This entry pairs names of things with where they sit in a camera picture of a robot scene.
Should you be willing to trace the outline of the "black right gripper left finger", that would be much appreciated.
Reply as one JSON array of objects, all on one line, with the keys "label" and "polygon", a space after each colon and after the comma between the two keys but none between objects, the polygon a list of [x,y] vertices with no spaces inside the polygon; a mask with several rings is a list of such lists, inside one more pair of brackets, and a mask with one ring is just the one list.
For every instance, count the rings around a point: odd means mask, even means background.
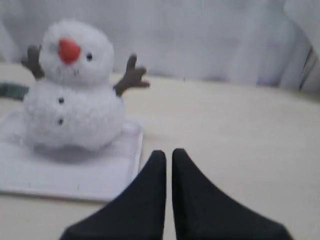
[{"label": "black right gripper left finger", "polygon": [[167,159],[154,150],[137,177],[114,200],[68,226],[62,240],[161,240],[167,201]]}]

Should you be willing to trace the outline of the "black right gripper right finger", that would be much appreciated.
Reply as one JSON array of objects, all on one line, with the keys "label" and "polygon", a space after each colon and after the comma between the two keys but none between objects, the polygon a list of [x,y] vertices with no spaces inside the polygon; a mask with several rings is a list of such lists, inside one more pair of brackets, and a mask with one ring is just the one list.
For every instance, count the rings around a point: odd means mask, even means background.
[{"label": "black right gripper right finger", "polygon": [[172,207],[178,240],[291,240],[281,223],[237,202],[212,183],[187,151],[172,152]]}]

